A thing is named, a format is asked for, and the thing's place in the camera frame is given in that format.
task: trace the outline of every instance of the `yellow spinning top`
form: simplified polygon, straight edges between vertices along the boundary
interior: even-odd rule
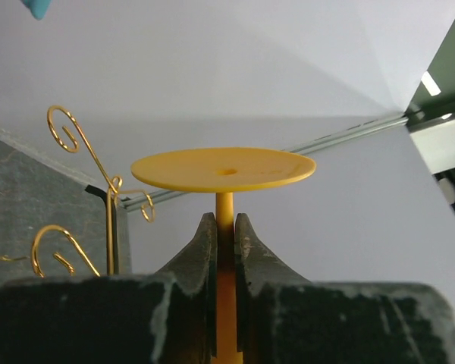
[[[188,149],[134,162],[133,176],[167,190],[216,193],[218,277],[216,364],[241,364],[237,352],[233,192],[284,186],[307,178],[315,162],[302,155],[257,148]]]

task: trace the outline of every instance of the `yellow plate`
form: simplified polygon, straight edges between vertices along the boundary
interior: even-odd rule
[[[133,176],[167,190],[223,193],[261,190],[310,176],[315,162],[272,149],[211,148],[167,152],[131,165]]]

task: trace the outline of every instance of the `green ceiling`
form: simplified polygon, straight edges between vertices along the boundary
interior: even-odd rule
[[[441,93],[430,96],[426,88],[419,84],[407,110],[409,126],[455,112],[455,21],[430,64],[428,72],[440,87]],[[418,111],[423,111],[423,118],[415,117]]]

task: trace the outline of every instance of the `ceiling light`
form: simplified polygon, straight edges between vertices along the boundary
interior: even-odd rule
[[[422,82],[423,85],[428,90],[430,96],[436,96],[439,93],[441,93],[440,87],[438,87],[437,83],[435,82],[435,80],[433,80],[433,77],[431,77],[428,72],[425,72],[423,74]]]

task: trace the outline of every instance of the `teal object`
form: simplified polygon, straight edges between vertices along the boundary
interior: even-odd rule
[[[49,8],[51,0],[21,0],[22,3],[30,10],[30,13],[37,20],[41,20]]]

